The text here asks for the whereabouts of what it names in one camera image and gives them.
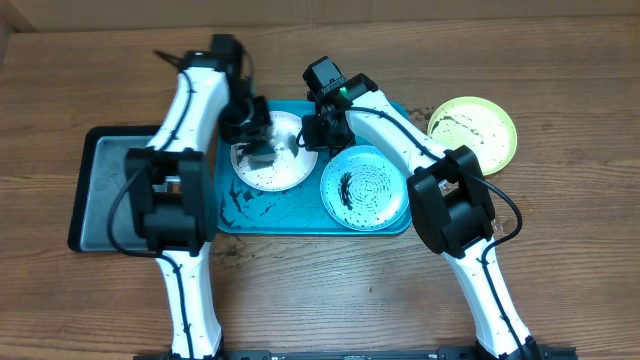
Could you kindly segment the dark cleaning sponge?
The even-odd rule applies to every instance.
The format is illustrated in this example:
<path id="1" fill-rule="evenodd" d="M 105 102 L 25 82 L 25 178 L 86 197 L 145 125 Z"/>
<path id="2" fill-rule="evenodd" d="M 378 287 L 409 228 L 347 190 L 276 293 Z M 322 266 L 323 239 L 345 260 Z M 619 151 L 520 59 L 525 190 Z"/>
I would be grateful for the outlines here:
<path id="1" fill-rule="evenodd" d="M 258 170 L 270 167 L 274 164 L 277 153 L 274 146 L 269 142 L 251 142 L 242 144 L 239 149 L 250 170 Z"/>

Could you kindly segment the pink speckled plate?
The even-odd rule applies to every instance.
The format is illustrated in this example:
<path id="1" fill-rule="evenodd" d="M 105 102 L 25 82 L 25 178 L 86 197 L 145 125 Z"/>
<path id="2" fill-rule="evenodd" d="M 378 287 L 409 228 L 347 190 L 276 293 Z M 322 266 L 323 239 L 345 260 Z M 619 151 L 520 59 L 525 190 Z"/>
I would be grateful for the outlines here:
<path id="1" fill-rule="evenodd" d="M 275 154 L 269 159 L 245 155 L 240 144 L 231 146 L 231 164 L 239 178 L 252 188 L 278 192 L 303 182 L 313 171 L 318 153 L 296 144 L 301 118 L 285 111 L 270 112 L 273 132 L 270 141 Z"/>

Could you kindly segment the yellow speckled plate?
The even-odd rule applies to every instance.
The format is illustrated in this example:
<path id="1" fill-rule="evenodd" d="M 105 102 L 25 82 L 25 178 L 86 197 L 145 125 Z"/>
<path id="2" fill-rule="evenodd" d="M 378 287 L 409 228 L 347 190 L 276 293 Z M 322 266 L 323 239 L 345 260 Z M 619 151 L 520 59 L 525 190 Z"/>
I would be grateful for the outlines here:
<path id="1" fill-rule="evenodd" d="M 462 96 L 439 106 L 432 114 L 427 134 L 456 149 L 470 148 L 484 176 L 498 173 L 513 159 L 518 135 L 509 116 L 497 104 L 480 97 Z"/>

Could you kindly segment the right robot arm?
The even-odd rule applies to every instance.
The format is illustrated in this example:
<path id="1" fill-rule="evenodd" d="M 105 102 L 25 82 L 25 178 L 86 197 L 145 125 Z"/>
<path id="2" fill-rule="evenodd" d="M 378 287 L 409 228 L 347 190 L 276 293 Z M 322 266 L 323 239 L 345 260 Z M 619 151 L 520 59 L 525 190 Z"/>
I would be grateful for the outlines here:
<path id="1" fill-rule="evenodd" d="M 300 137 L 307 149 L 333 149 L 361 137 L 406 178 L 419 238 L 451 266 L 472 313 L 480 359 L 540 359 L 543 354 L 511 300 L 496 256 L 492 195 L 466 146 L 449 150 L 400 114 L 364 74 L 346 78 L 328 57 L 303 73 L 315 113 Z"/>

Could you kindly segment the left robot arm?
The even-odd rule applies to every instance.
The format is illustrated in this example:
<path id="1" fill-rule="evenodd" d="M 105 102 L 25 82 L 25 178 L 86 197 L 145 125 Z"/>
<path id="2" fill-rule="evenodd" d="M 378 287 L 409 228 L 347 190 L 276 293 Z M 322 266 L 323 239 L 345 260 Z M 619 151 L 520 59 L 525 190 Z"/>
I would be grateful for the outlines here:
<path id="1" fill-rule="evenodd" d="M 176 94 L 152 139 L 126 154 L 107 238 L 119 253 L 158 264 L 173 324 L 168 358 L 220 359 L 209 261 L 218 210 L 208 151 L 222 137 L 247 155 L 272 158 L 272 121 L 254 75 L 242 70 L 250 55 L 233 35 L 213 35 L 206 51 L 158 55 L 177 69 Z"/>

